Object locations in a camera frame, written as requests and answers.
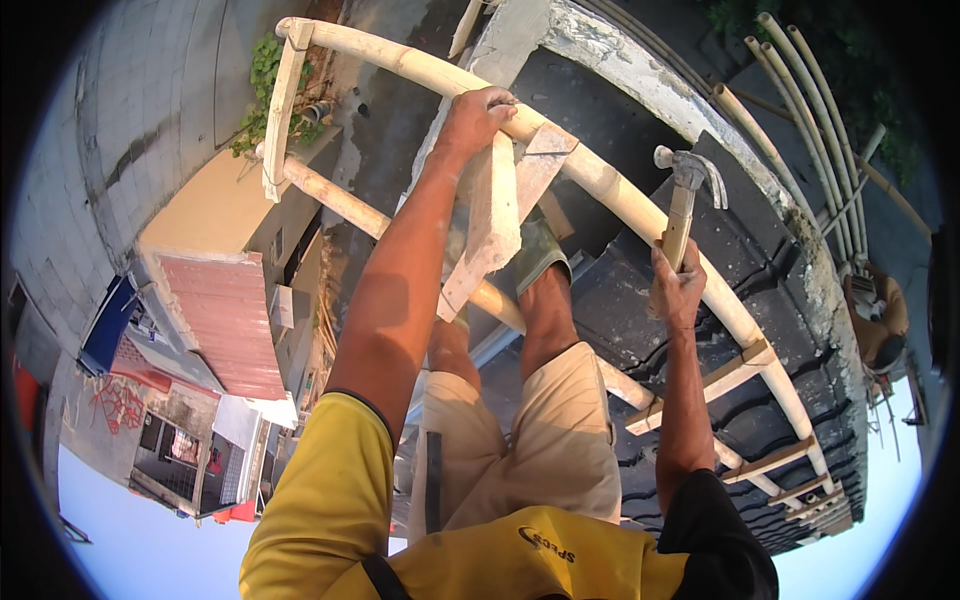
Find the man's hand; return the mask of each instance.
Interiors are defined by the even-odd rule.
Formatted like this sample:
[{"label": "man's hand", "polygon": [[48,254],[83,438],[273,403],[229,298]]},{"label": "man's hand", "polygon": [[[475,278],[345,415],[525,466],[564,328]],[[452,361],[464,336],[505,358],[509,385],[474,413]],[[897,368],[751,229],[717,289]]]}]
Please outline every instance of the man's hand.
[{"label": "man's hand", "polygon": [[453,99],[434,148],[468,160],[490,145],[493,134],[516,114],[514,102],[513,94],[495,85],[460,94]]},{"label": "man's hand", "polygon": [[663,240],[657,240],[650,252],[650,261],[657,276],[654,287],[659,287],[656,293],[661,295],[658,316],[666,322],[668,332],[692,330],[697,320],[700,297],[707,287],[707,273],[700,266],[700,251],[696,242],[687,240],[683,266],[679,273],[674,273],[666,254],[661,250],[662,246]]}]

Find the claw hammer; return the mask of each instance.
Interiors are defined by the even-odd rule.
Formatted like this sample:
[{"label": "claw hammer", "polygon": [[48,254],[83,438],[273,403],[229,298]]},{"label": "claw hammer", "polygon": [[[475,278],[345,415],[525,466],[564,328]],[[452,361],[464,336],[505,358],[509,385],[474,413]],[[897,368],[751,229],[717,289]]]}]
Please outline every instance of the claw hammer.
[{"label": "claw hammer", "polygon": [[[666,146],[658,146],[654,151],[654,164],[661,169],[673,168],[673,198],[670,201],[670,214],[667,218],[666,232],[663,234],[663,253],[670,268],[677,272],[684,262],[686,240],[690,235],[693,222],[693,199],[697,190],[706,180],[713,193],[713,207],[727,209],[727,188],[720,172],[713,163],[700,155],[686,150],[674,152]],[[657,315],[657,296],[651,295],[647,304],[647,313]]]}]

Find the sky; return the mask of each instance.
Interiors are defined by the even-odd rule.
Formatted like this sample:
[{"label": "sky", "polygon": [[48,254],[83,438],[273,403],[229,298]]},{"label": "sky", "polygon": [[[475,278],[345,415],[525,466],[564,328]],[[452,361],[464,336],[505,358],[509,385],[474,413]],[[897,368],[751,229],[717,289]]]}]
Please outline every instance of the sky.
[{"label": "sky", "polygon": [[[875,433],[868,439],[864,522],[836,538],[774,557],[783,600],[854,598],[896,534],[920,484],[921,466],[916,433],[900,421],[913,406],[906,380],[894,391],[900,463],[884,409],[885,447]],[[108,599],[169,600],[171,590],[178,589],[208,600],[239,597],[237,574],[253,523],[218,525],[207,518],[198,528],[192,518],[177,518],[111,482],[63,446],[60,512],[93,541],[72,547]],[[391,553],[405,545],[405,540],[391,540]],[[153,577],[144,577],[145,569]]]}]

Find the person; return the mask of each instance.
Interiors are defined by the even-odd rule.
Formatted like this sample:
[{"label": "person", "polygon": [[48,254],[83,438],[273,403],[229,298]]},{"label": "person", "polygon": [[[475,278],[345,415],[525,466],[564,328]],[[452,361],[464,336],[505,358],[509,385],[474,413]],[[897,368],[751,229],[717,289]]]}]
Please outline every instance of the person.
[{"label": "person", "polygon": [[[513,100],[488,87],[453,101],[413,193],[357,283],[324,395],[241,565],[243,597],[777,597],[770,557],[713,472],[693,333],[706,285],[696,243],[678,274],[652,250],[670,336],[656,465],[665,515],[659,545],[619,527],[607,394],[573,326],[570,272],[549,228],[525,224],[516,258],[527,332],[509,444],[480,398],[468,331],[435,321],[458,177],[515,114]],[[432,373],[410,545],[385,558],[397,434],[424,354]],[[424,457],[434,434],[439,469]],[[431,469],[440,474],[439,498],[425,497]],[[428,521],[437,521],[429,534]]]},{"label": "person", "polygon": [[865,319],[856,311],[856,297],[851,276],[844,277],[844,296],[853,321],[853,334],[860,346],[860,359],[872,372],[883,374],[890,371],[903,354],[906,331],[910,322],[906,316],[906,302],[897,282],[883,273],[876,265],[867,262],[864,267],[873,276],[882,300],[873,307],[878,316],[875,321]]}]

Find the yellow shirt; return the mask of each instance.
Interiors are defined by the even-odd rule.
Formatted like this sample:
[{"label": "yellow shirt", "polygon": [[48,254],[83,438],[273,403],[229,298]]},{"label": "yellow shirt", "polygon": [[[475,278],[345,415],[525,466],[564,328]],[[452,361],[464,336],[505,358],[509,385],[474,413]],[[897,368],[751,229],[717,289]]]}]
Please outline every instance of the yellow shirt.
[{"label": "yellow shirt", "polygon": [[[393,444],[359,400],[321,397],[253,532],[244,598],[377,598],[360,561],[385,554]],[[427,536],[387,562],[412,598],[670,598],[687,554],[645,532],[535,506]]]}]

